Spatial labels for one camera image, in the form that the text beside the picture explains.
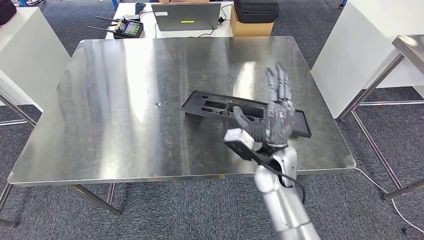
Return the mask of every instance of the laptop lid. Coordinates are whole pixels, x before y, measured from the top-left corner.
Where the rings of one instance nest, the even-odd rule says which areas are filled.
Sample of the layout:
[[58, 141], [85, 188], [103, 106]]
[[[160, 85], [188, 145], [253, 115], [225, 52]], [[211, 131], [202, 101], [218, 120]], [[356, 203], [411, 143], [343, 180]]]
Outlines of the laptop lid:
[[160, 31], [215, 30], [218, 27], [221, 4], [152, 4], [151, 8]]

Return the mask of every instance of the carpet floor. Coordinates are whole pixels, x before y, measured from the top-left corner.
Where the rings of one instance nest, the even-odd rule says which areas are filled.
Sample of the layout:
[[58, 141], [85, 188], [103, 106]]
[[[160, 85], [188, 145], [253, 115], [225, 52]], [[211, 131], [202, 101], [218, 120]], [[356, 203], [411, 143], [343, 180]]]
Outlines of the carpet floor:
[[[337, 0], [278, 0], [280, 17], [275, 36], [293, 36], [310, 68], [341, 12]], [[110, 1], [47, 0], [38, 5], [72, 55], [83, 39], [105, 33], [86, 28], [94, 16], [113, 17]], [[370, 100], [422, 99], [413, 88], [376, 90]], [[33, 118], [40, 112], [22, 106]], [[357, 110], [368, 131], [402, 184], [422, 178], [424, 169], [423, 106], [367, 106]], [[18, 117], [0, 107], [0, 121]], [[386, 190], [395, 187], [377, 156], [349, 116], [337, 121], [357, 167]], [[31, 133], [29, 124], [0, 126], [0, 187]], [[344, 174], [312, 175], [304, 183], [305, 208], [323, 240], [420, 240], [424, 235], [396, 214], [381, 191], [356, 170]], [[108, 185], [87, 185], [106, 199]], [[424, 228], [424, 191], [395, 199], [404, 216]], [[121, 183], [116, 185], [113, 216], [64, 186], [14, 187], [0, 217], [19, 221], [0, 228], [5, 240], [77, 239], [276, 239], [262, 196], [252, 178]]]

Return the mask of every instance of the black plastic tray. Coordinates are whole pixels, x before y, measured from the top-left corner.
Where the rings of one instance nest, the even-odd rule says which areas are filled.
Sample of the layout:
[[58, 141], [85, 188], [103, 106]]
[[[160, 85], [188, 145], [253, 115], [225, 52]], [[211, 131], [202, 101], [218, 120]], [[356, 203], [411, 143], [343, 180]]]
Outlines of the black plastic tray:
[[[197, 90], [190, 93], [182, 104], [181, 111], [207, 118], [234, 119], [234, 106], [239, 106], [252, 123], [258, 124], [265, 121], [267, 103]], [[304, 138], [311, 138], [312, 136], [305, 113], [302, 110], [296, 109], [291, 135]]]

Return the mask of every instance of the black bag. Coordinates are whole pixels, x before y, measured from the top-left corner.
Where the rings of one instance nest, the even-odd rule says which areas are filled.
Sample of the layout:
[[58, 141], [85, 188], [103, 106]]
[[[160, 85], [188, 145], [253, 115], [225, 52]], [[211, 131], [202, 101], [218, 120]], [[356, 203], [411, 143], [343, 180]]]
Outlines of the black bag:
[[273, 23], [280, 10], [277, 0], [234, 0], [234, 7], [244, 24]]
[[0, 25], [6, 24], [16, 13], [16, 7], [11, 0], [0, 0]]

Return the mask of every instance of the metal table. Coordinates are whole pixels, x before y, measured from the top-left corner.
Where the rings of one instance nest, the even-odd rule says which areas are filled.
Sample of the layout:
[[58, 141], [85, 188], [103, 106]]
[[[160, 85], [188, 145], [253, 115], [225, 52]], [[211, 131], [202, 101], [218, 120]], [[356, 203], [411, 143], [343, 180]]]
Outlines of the metal table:
[[[10, 176], [18, 186], [70, 185], [102, 208], [114, 183], [252, 176], [227, 148], [233, 121], [180, 111], [192, 90], [269, 101], [266, 67], [281, 61], [312, 138], [291, 138], [298, 174], [356, 163], [289, 36], [81, 41]], [[107, 204], [81, 184], [109, 183]]]
[[420, 187], [424, 187], [424, 178], [415, 181], [408, 186], [402, 186], [398, 180], [398, 177], [393, 172], [389, 163], [379, 150], [379, 147], [374, 142], [367, 128], [362, 123], [358, 114], [355, 110], [359, 106], [383, 106], [383, 105], [415, 105], [424, 104], [424, 100], [408, 100], [408, 101], [374, 101], [364, 102], [365, 98], [368, 97], [376, 87], [399, 65], [404, 58], [407, 58], [422, 74], [424, 74], [424, 35], [398, 35], [392, 42], [396, 48], [385, 60], [384, 68], [374, 76], [374, 80], [371, 85], [365, 90], [365, 92], [348, 108], [348, 110], [340, 117], [344, 120], [346, 116], [351, 113], [355, 121], [358, 123], [360, 129], [371, 145], [373, 151], [377, 155], [380, 162], [383, 164], [386, 172], [389, 174], [391, 180], [396, 186], [397, 190], [384, 194], [384, 197], [389, 200], [394, 197], [400, 196], [405, 193], [409, 193]]

